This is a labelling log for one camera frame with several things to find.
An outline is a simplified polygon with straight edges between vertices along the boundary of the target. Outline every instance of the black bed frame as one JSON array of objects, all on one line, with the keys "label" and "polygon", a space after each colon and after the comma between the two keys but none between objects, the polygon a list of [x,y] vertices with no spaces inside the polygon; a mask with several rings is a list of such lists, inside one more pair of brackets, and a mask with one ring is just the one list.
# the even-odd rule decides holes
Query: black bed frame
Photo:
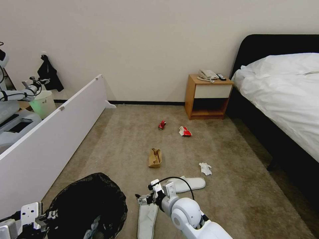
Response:
[{"label": "black bed frame", "polygon": [[[239,47],[231,77],[242,65],[248,65],[268,55],[305,52],[319,53],[319,35],[249,35]],[[271,171],[276,164],[279,164],[312,205],[319,210],[319,163],[243,97],[236,88],[232,90],[227,115],[231,118],[241,118],[271,154],[273,159],[267,169]]]}]

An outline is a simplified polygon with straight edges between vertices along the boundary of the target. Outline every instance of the remote control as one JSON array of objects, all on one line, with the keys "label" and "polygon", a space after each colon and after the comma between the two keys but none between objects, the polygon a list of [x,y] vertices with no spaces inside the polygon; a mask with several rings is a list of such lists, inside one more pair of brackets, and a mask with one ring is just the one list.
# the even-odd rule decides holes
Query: remote control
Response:
[{"label": "remote control", "polygon": [[221,81],[225,81],[226,78],[222,74],[216,74]]}]

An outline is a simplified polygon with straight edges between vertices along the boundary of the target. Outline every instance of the white telephone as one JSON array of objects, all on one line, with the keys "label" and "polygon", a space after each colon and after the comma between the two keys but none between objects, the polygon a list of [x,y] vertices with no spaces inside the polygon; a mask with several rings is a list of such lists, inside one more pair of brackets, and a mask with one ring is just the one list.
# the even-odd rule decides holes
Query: white telephone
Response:
[{"label": "white telephone", "polygon": [[218,75],[216,75],[213,71],[211,70],[202,70],[200,69],[198,72],[198,79],[199,80],[204,80],[204,81],[210,81],[211,83],[214,83],[214,79],[218,79]]}]

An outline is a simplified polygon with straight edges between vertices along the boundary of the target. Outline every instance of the white robot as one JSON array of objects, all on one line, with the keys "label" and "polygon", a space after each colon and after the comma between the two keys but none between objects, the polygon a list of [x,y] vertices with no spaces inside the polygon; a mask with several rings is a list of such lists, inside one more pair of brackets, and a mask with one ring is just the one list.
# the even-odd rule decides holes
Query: white robot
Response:
[{"label": "white robot", "polygon": [[18,103],[18,100],[32,101],[39,94],[39,89],[41,91],[41,83],[30,77],[31,84],[22,82],[26,87],[24,90],[7,90],[3,69],[8,60],[8,55],[0,50],[0,154],[41,122],[40,116],[36,113],[28,110],[19,111]]},{"label": "white robot", "polygon": [[[150,194],[143,196],[136,194],[138,203],[140,205],[151,203],[158,205],[171,218],[174,226],[181,230],[188,239],[232,239],[219,224],[207,218],[195,200],[190,198],[180,199],[176,195],[174,182],[164,183],[162,187],[160,182],[166,179],[153,180],[148,185],[149,190],[152,191]],[[50,228],[58,226],[56,218],[58,218],[58,211],[43,213],[42,203],[40,202],[24,205],[21,211],[17,211],[10,217],[0,219],[0,238],[43,239]]]},{"label": "white robot", "polygon": [[174,226],[181,230],[188,239],[232,239],[219,224],[208,219],[195,200],[190,198],[180,199],[176,195],[174,182],[164,183],[162,187],[160,182],[166,179],[161,181],[158,179],[153,180],[148,185],[152,193],[143,196],[136,194],[138,203],[140,205],[151,203],[158,205],[171,218]]}]

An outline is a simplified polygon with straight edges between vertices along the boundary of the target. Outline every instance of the brown paper bag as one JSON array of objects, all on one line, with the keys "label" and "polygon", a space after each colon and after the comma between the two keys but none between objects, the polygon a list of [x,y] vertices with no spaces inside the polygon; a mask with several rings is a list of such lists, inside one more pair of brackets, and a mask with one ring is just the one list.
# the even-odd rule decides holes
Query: brown paper bag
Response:
[{"label": "brown paper bag", "polygon": [[162,162],[162,152],[160,149],[152,148],[149,155],[149,167],[159,168]]}]

